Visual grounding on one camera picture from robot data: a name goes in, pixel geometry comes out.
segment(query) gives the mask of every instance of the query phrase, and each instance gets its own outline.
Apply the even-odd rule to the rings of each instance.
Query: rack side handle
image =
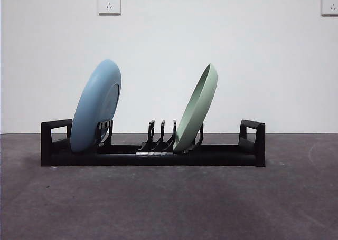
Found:
[[[67,127],[67,138],[70,138],[72,125],[72,119],[54,120],[41,123],[41,166],[51,165],[51,155],[53,153],[51,130],[54,128]]]
[[[247,128],[256,130],[255,142],[247,139]],[[252,120],[242,120],[239,130],[238,145],[256,156],[256,166],[265,166],[265,123]]]

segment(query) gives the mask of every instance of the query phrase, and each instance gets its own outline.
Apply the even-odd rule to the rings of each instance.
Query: gray concrete floor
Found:
[[[267,135],[266,158],[40,167],[40,135],[1,135],[1,239],[338,239],[338,134]]]

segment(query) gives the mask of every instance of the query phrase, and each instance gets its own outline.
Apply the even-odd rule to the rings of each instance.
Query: electrical socket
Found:
[[[121,14],[121,0],[97,0],[99,15]]]
[[[338,0],[322,0],[322,15],[338,15]]]

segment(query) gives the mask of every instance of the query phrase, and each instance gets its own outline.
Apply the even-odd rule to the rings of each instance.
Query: plate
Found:
[[[200,130],[217,87],[217,71],[212,64],[204,70],[192,93],[176,131],[174,152],[187,149]]]
[[[82,152],[96,142],[97,123],[113,118],[120,90],[120,69],[112,60],[102,61],[90,76],[75,111],[70,135],[73,152]]]

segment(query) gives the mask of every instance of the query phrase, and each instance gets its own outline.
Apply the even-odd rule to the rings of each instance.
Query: dish rack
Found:
[[[96,127],[96,143],[82,153],[70,148],[72,119],[41,123],[41,166],[99,166],[99,165],[245,165],[265,166],[265,124],[242,120],[236,145],[202,144],[203,124],[190,147],[175,153],[176,121],[168,141],[164,141],[165,121],[161,134],[153,141],[155,120],[148,125],[148,139],[142,144],[112,144],[113,121],[99,122]],[[51,129],[67,127],[67,138],[52,142]],[[247,128],[256,130],[255,141],[247,139]],[[102,130],[109,129],[101,141]]]

